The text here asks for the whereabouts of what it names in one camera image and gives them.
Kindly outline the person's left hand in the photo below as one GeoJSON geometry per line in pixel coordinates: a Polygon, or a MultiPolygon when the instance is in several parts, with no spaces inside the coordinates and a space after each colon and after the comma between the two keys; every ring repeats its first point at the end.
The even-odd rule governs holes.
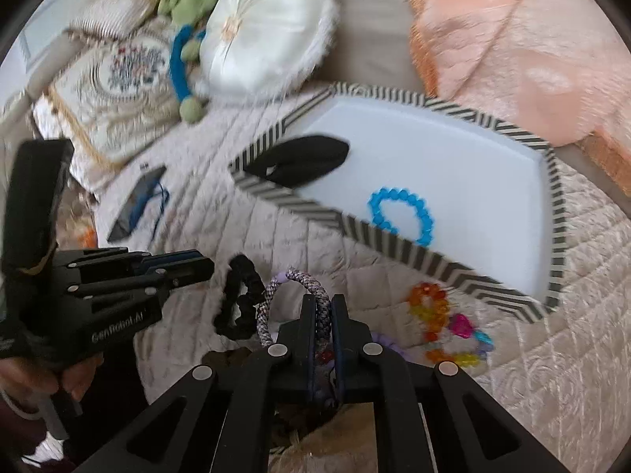
{"type": "Polygon", "coordinates": [[[40,396],[62,389],[79,402],[94,379],[96,369],[104,362],[101,354],[71,366],[62,374],[25,358],[1,361],[1,389],[19,405],[34,407],[40,396]]]}

